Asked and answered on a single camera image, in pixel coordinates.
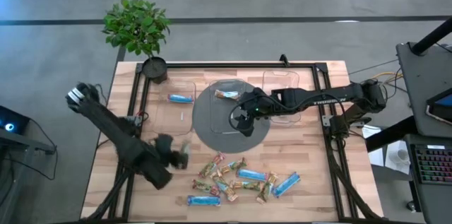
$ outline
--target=gray floor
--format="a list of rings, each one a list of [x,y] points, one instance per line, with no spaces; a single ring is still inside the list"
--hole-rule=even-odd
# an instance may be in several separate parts
[[[151,0],[168,16],[437,16],[452,14],[452,0]],[[101,19],[118,0],[0,0],[0,20]],[[439,21],[385,23],[255,23],[173,25],[162,56],[168,61],[345,60],[349,71],[395,59],[395,45],[417,41]],[[60,152],[56,180],[32,175],[14,223],[75,220],[80,214],[99,131],[67,108],[64,96],[78,81],[101,83],[108,92],[117,49],[105,44],[101,25],[1,26],[0,105],[36,119]],[[127,61],[143,60],[127,54]],[[351,75],[362,81],[397,63]],[[388,108],[372,115],[390,126],[411,115],[398,92]],[[52,157],[41,168],[52,171]],[[391,220],[422,222],[404,208],[407,182],[376,176],[383,211]]]

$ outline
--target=black desk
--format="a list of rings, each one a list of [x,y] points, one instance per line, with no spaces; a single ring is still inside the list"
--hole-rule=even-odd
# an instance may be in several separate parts
[[[452,53],[433,46],[426,51],[427,55],[419,57],[411,52],[409,44],[399,44],[396,49],[413,115],[370,136],[367,150],[370,152],[401,139],[408,149],[411,143],[452,145],[452,126],[425,113],[428,99],[452,88]],[[418,170],[411,165],[410,171],[413,178],[410,187],[417,210],[423,212],[428,223],[445,223],[452,213],[452,186],[421,185],[417,180]]]

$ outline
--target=green leaves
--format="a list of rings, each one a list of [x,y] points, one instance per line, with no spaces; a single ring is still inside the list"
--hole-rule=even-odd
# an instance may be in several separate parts
[[[143,0],[121,0],[104,17],[106,43],[122,46],[129,52],[153,56],[160,53],[160,40],[166,44],[165,31],[170,34],[165,9]]]

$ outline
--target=gray circular plate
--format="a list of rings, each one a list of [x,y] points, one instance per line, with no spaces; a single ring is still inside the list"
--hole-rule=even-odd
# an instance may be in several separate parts
[[[254,86],[246,83],[246,91],[252,91],[253,88]],[[206,88],[195,101],[193,128],[208,147],[222,153],[241,153],[260,144],[270,129],[270,122],[261,119],[254,121],[254,132],[250,137],[241,133],[219,134],[212,131],[210,121],[210,88]]]

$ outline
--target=white paper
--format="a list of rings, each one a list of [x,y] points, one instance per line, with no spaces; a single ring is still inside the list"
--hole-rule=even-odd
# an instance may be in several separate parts
[[[364,138],[368,138],[373,134],[379,133],[380,131],[381,131],[380,128],[374,126],[364,125],[364,127],[362,127],[362,135]],[[370,152],[369,159],[372,165],[379,165],[381,167],[384,167],[383,149],[379,148],[376,149],[375,151]]]
[[[388,149],[386,151],[385,166],[388,167],[388,168],[391,168],[392,170],[400,171],[400,172],[405,173],[405,174],[408,175],[408,174],[410,174],[410,164],[409,163],[408,164],[394,163],[389,158],[390,152],[398,151],[400,149],[408,151],[406,142],[404,142],[404,141],[397,141],[397,142],[388,144]]]

